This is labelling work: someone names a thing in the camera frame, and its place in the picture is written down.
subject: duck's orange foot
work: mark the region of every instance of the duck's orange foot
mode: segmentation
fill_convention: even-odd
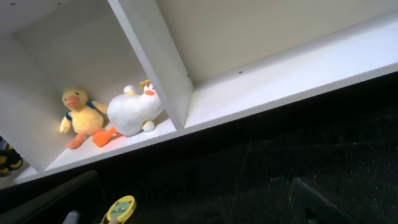
[[[93,129],[90,130],[90,135],[94,136],[96,133],[98,133],[100,131],[105,131],[105,129],[95,126]]]
[[[109,135],[107,131],[100,131],[93,136],[93,142],[98,147],[103,147],[109,142],[111,137],[112,135]]]
[[[74,139],[74,140],[71,140],[71,141],[67,142],[67,147],[70,148],[70,149],[76,149],[79,146],[81,146],[82,143],[83,143],[83,141],[79,141],[79,140]]]

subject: yellow duck plush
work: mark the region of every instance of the yellow duck plush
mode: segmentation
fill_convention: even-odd
[[[106,113],[108,107],[95,101],[88,101],[88,95],[85,91],[72,89],[66,91],[62,96],[64,105],[70,111],[63,117],[60,127],[61,133],[66,133],[72,124],[77,133],[74,140],[67,142],[67,147],[76,149],[89,134],[93,136],[99,131],[104,131],[104,118],[97,110]]]

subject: white duck plush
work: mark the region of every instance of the white duck plush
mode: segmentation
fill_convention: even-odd
[[[107,115],[113,127],[93,136],[93,142],[98,147],[106,145],[114,134],[132,136],[140,130],[149,132],[155,129],[153,120],[163,111],[163,107],[150,80],[141,82],[140,87],[144,89],[142,95],[137,95],[133,86],[129,85],[124,88],[123,95],[111,100]]]

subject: duck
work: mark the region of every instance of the duck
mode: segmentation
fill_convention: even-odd
[[[81,146],[87,135],[94,136],[104,131],[104,118],[98,112],[106,114],[108,107],[96,101],[89,101],[84,90],[71,89],[63,93],[63,104],[70,110],[63,117],[60,132],[67,133],[73,126],[76,137],[67,142],[67,147],[76,149]]]
[[[142,95],[136,94],[134,87],[124,88],[124,94],[113,98],[108,106],[107,115],[112,127],[100,131],[93,136],[98,147],[106,145],[114,134],[133,136],[140,130],[153,131],[153,120],[163,111],[160,98],[150,80],[140,82],[144,90]]]

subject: orange leg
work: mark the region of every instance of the orange leg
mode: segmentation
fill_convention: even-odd
[[[81,144],[83,143],[84,140],[85,140],[85,134],[84,133],[78,133],[74,140],[71,140],[71,141],[67,142],[67,147],[70,148],[70,149],[76,149],[79,146],[81,146]]]
[[[98,133],[100,131],[105,131],[105,129],[95,126],[93,129],[90,130],[90,135],[94,136],[96,133]]]
[[[106,145],[109,142],[109,140],[111,139],[112,135],[117,134],[117,133],[118,133],[118,131],[112,126],[112,128],[110,128],[107,131],[97,132],[93,136],[93,142],[98,147],[103,147],[104,145]]]

